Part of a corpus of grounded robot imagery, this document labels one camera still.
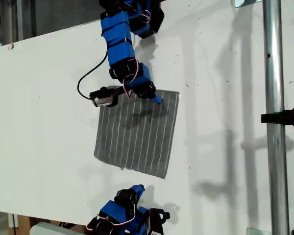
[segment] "white stripe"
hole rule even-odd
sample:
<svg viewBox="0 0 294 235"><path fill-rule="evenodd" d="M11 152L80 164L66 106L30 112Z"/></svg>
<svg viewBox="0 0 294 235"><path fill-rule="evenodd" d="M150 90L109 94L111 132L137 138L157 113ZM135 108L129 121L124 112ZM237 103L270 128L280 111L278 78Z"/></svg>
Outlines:
<svg viewBox="0 0 294 235"><path fill-rule="evenodd" d="M100 126L100 141L99 141L98 157L99 157L99 153L100 153L100 149L101 149L101 134L102 134L103 116L104 116L104 110L105 109L106 109L106 107L103 107L102 122L101 122L101 126Z"/></svg>
<svg viewBox="0 0 294 235"><path fill-rule="evenodd" d="M127 158L128 158L129 146L130 146L131 135L132 135L132 125L133 125L133 119L134 119L135 102L136 102L136 96L135 96L135 99L134 99L134 105L133 105L134 107L133 107L133 114L132 114L131 127L130 127L130 131L129 131L128 148L127 148L127 155L126 155L125 167L126 167L126 164L127 164Z"/></svg>
<svg viewBox="0 0 294 235"><path fill-rule="evenodd" d="M156 131L156 139L155 139L155 144L154 144L153 153L152 153L152 160L151 160L151 164L150 164L150 173L152 171L152 163L153 163L153 158L155 156L155 149L156 149L157 138L158 138L158 129L159 129L159 122L160 122L160 117L161 117L162 103L160 104L159 118L158 118L157 131Z"/></svg>
<svg viewBox="0 0 294 235"><path fill-rule="evenodd" d="M143 137L142 137L141 151L140 151L140 154L139 154L139 159L138 159L138 164L137 164L137 170L139 168L139 162L141 161L141 155L142 155L142 148L143 148L143 142L144 142L144 133L145 133L145 125L146 125L146 119L147 119L147 109L148 109L148 103L146 104L145 122L144 122L144 128L143 128Z"/></svg>
<svg viewBox="0 0 294 235"><path fill-rule="evenodd" d="M168 154L167 154L167 159L166 159L166 164L165 164L166 168L165 168L165 172L163 173L163 177L165 177L166 171L167 171L167 164L168 164L168 159L169 159L171 138L172 138L172 133L173 133L173 124L174 124L174 120L175 120L176 104L177 104L177 94L175 95L175 106L174 106L173 120L172 120L171 133L170 133L170 142L169 142L169 146L168 146Z"/></svg>
<svg viewBox="0 0 294 235"><path fill-rule="evenodd" d="M112 138L113 138L113 128L114 128L114 123L116 122L116 115L114 115L114 120L113 120L113 124L112 124L112 128L111 128L111 141L110 141L110 151L109 151L109 162L110 162L110 154L111 154L111 148L112 148Z"/></svg>
<svg viewBox="0 0 294 235"><path fill-rule="evenodd" d="M169 93L168 105L169 105L169 102L170 102L170 98L171 98L171 93ZM161 153L162 153L162 147L163 147L163 139L165 138L165 133L166 133L167 117L168 117L168 113L167 113L167 115L166 115L165 128L164 128L164 130L163 130L163 136L162 136L162 141L161 141L161 150L160 150L160 155L159 155L159 160L158 160L157 174L158 174L158 172L159 172L159 164L160 164Z"/></svg>
<svg viewBox="0 0 294 235"><path fill-rule="evenodd" d="M108 122L107 122L107 128L106 128L106 140L104 142L104 151L103 151L103 159L102 160L104 160L104 157L106 155L106 143L107 143L107 136L108 136L109 119L110 119L110 108L109 108Z"/></svg>
<svg viewBox="0 0 294 235"><path fill-rule="evenodd" d="M127 103L127 108L126 108L126 118L125 118L125 125L126 125L126 122L127 122L127 112L128 112L128 106L129 106L129 103ZM126 127L124 128L124 131L123 131L123 143L122 143L122 149L121 149L121 159L120 159L120 165L121 165L121 161L122 161L122 153L123 153L123 146L124 146L124 136L125 136L125 130L126 130Z"/></svg>
<svg viewBox="0 0 294 235"><path fill-rule="evenodd" d="M116 148L116 153L115 153L115 155L114 155L114 162L113 162L113 164L116 163L116 156L117 156L117 150L118 150L118 143L119 143L119 130L120 130L120 123L121 123L121 115L122 115L122 103L123 103L123 97L124 97L124 95L122 95L122 101L121 101L120 118L119 118L119 126L118 126L118 137L117 137L117 148Z"/></svg>
<svg viewBox="0 0 294 235"><path fill-rule="evenodd" d="M141 106L139 107L139 113L138 113L138 115L141 114L141 109L142 109L142 101L141 101ZM136 149L136 141L137 141L138 128L139 128L139 124L137 124L137 130L136 130L136 137L135 137L135 144L134 144L134 152L133 152L133 160L132 160L131 169L133 168L133 162L134 162L134 158L135 158L135 149Z"/></svg>
<svg viewBox="0 0 294 235"><path fill-rule="evenodd" d="M147 155L149 151L149 141L150 141L150 135L151 135L151 128L152 128L152 120L153 120L153 112L155 111L155 102L153 103L153 108L152 108L152 113L151 113L151 123L150 123L150 130L149 130L149 137L148 137L148 144L147 144L147 152L146 152L146 157L145 157L145 166L144 166L144 171L146 169L146 163L147 163Z"/></svg>

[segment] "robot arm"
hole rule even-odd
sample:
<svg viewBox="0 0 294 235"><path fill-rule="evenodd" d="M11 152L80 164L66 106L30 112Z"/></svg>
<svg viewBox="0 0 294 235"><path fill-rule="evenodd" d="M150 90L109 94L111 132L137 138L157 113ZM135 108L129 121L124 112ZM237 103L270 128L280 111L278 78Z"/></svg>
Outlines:
<svg viewBox="0 0 294 235"><path fill-rule="evenodd" d="M162 0L100 0L105 8L101 14L102 36L107 42L107 55L110 76L122 83L120 89L101 88L90 93L95 106L115 106L117 96L131 90L140 98L149 98L161 103L156 88L151 81L149 69L135 58L131 41L132 32L146 38L158 32L164 18L160 2Z"/></svg>
<svg viewBox="0 0 294 235"><path fill-rule="evenodd" d="M162 209L137 208L144 191L143 185L118 191L114 201L109 201L87 225L87 230L95 235L163 235L162 225L170 214Z"/></svg>

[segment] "white tabletop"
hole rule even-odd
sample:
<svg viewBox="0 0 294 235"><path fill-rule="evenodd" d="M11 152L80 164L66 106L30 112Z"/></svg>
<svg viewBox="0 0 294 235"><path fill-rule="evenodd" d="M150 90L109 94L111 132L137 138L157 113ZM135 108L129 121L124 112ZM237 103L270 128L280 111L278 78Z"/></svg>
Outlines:
<svg viewBox="0 0 294 235"><path fill-rule="evenodd" d="M106 45L100 22L0 47L0 211L87 224L116 192L144 184L145 207L171 213L166 234L270 230L262 4L168 0L156 46L135 51L158 89L180 92L165 180L94 155L99 109L76 91ZM294 1L285 0L286 108L294 106ZM116 85L105 62L85 94ZM287 127L294 228L294 129Z"/></svg>

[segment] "gray towel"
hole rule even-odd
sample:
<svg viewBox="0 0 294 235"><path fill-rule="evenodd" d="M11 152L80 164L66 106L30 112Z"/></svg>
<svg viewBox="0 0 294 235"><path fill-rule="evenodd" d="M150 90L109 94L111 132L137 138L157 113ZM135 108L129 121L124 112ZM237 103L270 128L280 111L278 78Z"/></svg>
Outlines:
<svg viewBox="0 0 294 235"><path fill-rule="evenodd" d="M100 107L94 155L100 161L160 178L168 170L178 92L161 91L162 104L119 96L112 108Z"/></svg>

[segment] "silver pole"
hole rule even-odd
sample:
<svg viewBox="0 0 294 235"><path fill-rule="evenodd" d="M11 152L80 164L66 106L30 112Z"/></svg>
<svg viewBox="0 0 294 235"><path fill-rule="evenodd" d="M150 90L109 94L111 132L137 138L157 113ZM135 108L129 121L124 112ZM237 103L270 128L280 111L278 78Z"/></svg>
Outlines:
<svg viewBox="0 0 294 235"><path fill-rule="evenodd" d="M281 0L263 0L267 113L284 110ZM272 235L289 235L285 126L267 124Z"/></svg>

